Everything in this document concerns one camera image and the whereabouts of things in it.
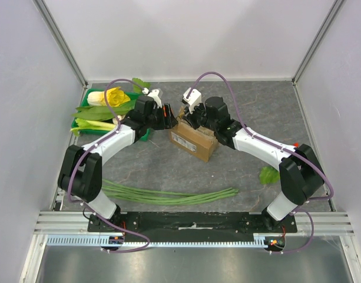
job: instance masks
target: green crate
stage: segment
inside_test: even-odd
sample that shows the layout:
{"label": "green crate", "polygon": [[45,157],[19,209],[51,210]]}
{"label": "green crate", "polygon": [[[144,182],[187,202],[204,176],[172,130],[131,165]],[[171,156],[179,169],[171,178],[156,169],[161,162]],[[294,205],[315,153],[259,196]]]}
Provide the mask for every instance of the green crate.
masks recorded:
{"label": "green crate", "polygon": [[[97,89],[97,88],[90,88],[86,92],[86,95],[85,95],[84,99],[82,100],[81,107],[89,106],[89,104],[87,103],[87,97],[88,97],[89,93],[91,93],[93,91],[104,91],[104,90],[100,90],[100,89]],[[138,94],[138,93],[125,93],[125,94],[127,96],[129,96],[129,98],[131,100],[135,100],[141,95],[141,94]],[[75,122],[75,119],[74,119],[73,123],[72,123],[72,128],[76,128],[76,127],[78,127],[78,124]],[[101,131],[101,130],[80,130],[80,133],[82,133],[82,134],[96,134],[98,136],[103,136],[104,134],[107,134],[108,132],[107,131]],[[149,133],[150,133],[150,129],[147,129],[145,136],[140,138],[140,140],[143,140],[144,142],[146,142],[148,140]]]}

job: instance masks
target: bunch of green onions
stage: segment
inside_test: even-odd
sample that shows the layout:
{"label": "bunch of green onions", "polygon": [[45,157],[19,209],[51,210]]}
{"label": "bunch of green onions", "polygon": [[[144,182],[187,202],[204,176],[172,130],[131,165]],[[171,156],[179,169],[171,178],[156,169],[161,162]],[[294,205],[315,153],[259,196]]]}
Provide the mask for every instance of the bunch of green onions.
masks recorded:
{"label": "bunch of green onions", "polygon": [[230,187],[214,193],[175,193],[137,189],[115,184],[108,180],[103,180],[103,182],[107,185],[103,185],[102,189],[110,198],[127,200],[130,202],[148,203],[151,205],[199,205],[201,203],[214,202],[217,199],[235,196],[239,191]]}

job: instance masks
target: brown box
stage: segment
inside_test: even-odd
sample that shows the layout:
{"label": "brown box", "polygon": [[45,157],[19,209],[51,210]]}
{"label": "brown box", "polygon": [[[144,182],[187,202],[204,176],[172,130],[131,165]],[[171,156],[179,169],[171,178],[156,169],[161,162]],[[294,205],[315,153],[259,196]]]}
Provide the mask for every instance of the brown box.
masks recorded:
{"label": "brown box", "polygon": [[170,130],[171,142],[195,157],[208,162],[209,157],[218,146],[218,140],[214,137],[214,133],[203,127],[195,130],[180,117],[177,118],[178,124]]}

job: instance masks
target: white panel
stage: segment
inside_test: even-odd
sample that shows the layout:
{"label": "white panel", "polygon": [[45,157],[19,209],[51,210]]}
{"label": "white panel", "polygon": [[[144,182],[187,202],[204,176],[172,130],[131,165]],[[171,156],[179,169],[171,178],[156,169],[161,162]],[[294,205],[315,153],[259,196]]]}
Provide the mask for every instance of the white panel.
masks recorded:
{"label": "white panel", "polygon": [[322,166],[361,244],[361,0],[346,1],[299,90]]}
{"label": "white panel", "polygon": [[333,0],[46,0],[88,80],[290,78]]}
{"label": "white panel", "polygon": [[0,282],[18,282],[81,85],[30,0],[0,1]]}

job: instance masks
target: yellow flower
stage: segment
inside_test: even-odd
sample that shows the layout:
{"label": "yellow flower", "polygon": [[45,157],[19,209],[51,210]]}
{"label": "yellow flower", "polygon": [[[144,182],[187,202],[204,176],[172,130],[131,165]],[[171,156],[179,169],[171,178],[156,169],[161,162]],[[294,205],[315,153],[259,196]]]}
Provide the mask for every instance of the yellow flower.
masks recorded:
{"label": "yellow flower", "polygon": [[[122,103],[130,101],[130,98],[120,90],[120,87],[114,87],[107,90],[107,101],[110,106],[117,107]],[[91,106],[105,106],[104,91],[93,91],[89,93],[87,102]]]}

